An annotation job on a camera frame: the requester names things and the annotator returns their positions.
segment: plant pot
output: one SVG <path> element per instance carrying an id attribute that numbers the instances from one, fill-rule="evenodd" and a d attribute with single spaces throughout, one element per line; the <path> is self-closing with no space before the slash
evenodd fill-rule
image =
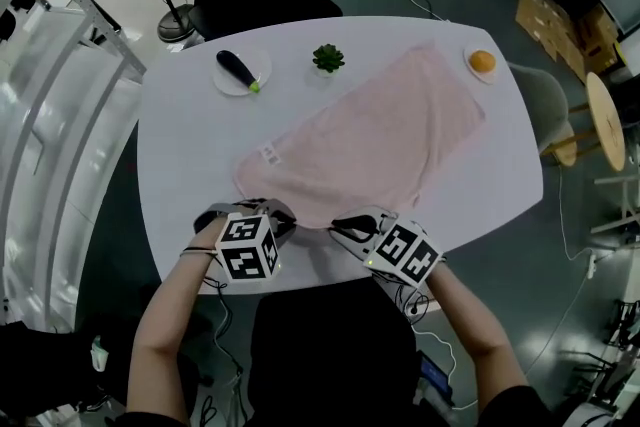
<path id="1" fill-rule="evenodd" d="M 318 77 L 322 77 L 323 79 L 328 79 L 328 78 L 331 78 L 331 77 L 335 77 L 336 73 L 338 72 L 338 70 L 336 70 L 336 71 L 321 70 L 317 66 L 313 67 L 313 71 L 315 72 L 315 74 Z"/>

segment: round wooden table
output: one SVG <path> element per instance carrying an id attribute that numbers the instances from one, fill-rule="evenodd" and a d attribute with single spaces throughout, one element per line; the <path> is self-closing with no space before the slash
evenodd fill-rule
<path id="1" fill-rule="evenodd" d="M 589 109 L 591 111 L 594 128 L 576 135 L 571 134 L 569 137 L 566 137 L 570 134 L 569 130 L 563 131 L 561 135 L 566 138 L 549 146 L 543 152 L 543 155 L 555 153 L 556 156 L 558 156 L 558 152 L 562 149 L 565 150 L 563 153 L 566 153 L 567 147 L 572 153 L 573 150 L 577 149 L 577 141 L 597 136 L 599 139 L 598 142 L 577 152 L 575 154 L 576 157 L 602 148 L 611 167 L 616 171 L 622 171 L 625 162 L 624 135 L 622 133 L 620 117 L 618 116 L 618 111 L 613 103 L 613 99 L 607 87 L 595 73 L 589 73 L 589 75 L 587 75 L 586 89 L 587 103 L 569 109 L 569 113 L 572 114 Z M 560 163 L 564 165 L 573 165 L 575 162 L 574 158 L 559 158 L 559 160 Z"/>

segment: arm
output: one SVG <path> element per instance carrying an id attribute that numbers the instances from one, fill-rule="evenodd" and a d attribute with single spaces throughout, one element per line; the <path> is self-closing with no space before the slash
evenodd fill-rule
<path id="1" fill-rule="evenodd" d="M 216 219 L 189 245 L 213 249 L 224 223 Z M 206 253 L 183 255 L 151 299 L 133 342 L 127 412 L 155 413 L 189 424 L 177 355 L 211 261 Z"/>
<path id="2" fill-rule="evenodd" d="M 484 410 L 502 391 L 527 385 L 500 322 L 453 272 L 440 263 L 427 278 L 427 284 L 473 360 L 479 410 Z"/>

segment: small succulent plant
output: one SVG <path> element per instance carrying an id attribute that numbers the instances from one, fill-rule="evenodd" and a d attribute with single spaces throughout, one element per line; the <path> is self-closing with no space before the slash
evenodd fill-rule
<path id="1" fill-rule="evenodd" d="M 319 70 L 325 70 L 328 73 L 335 72 L 340 66 L 344 65 L 344 54 L 336 48 L 335 45 L 322 45 L 314 53 L 314 64 Z"/>

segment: white table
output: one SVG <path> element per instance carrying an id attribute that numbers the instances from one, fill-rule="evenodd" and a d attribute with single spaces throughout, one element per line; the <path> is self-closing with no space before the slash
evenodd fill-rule
<path id="1" fill-rule="evenodd" d="M 144 77 L 138 133 L 140 200 L 164 279 L 215 201 L 241 199 L 232 174 L 262 143 L 358 87 L 409 48 L 434 39 L 484 109 L 486 120 L 434 173 L 411 217 L 450 251 L 502 226 L 542 198 L 542 170 L 527 111 L 500 50 L 485 31 L 415 18 L 350 17 L 266 27 L 163 55 Z M 228 44 L 266 49 L 273 73 L 259 95 L 227 97 L 211 79 Z M 312 52 L 333 43 L 346 65 L 333 78 L 312 72 Z M 475 78 L 463 50 L 479 43 L 497 58 L 496 82 Z M 281 249 L 271 282 L 234 284 L 231 294 L 291 290 L 368 275 L 326 233 L 298 230 Z"/>

